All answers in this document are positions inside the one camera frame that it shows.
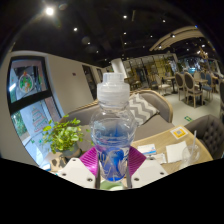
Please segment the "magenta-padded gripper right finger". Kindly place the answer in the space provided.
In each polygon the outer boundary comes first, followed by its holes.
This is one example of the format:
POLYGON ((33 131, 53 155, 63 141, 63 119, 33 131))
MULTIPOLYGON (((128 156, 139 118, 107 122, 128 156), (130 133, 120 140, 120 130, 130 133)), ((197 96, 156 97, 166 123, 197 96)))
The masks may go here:
POLYGON ((168 173, 153 157, 146 157, 134 147, 131 147, 127 162, 127 187, 140 188, 157 181, 168 173))

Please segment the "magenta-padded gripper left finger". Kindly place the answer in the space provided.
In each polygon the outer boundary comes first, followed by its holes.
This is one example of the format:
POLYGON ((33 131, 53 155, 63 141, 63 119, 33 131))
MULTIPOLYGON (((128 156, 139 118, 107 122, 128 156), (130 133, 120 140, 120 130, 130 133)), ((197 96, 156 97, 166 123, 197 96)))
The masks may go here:
POLYGON ((90 189, 100 188, 100 168, 94 147, 80 158, 71 158, 58 176, 78 186, 90 189))

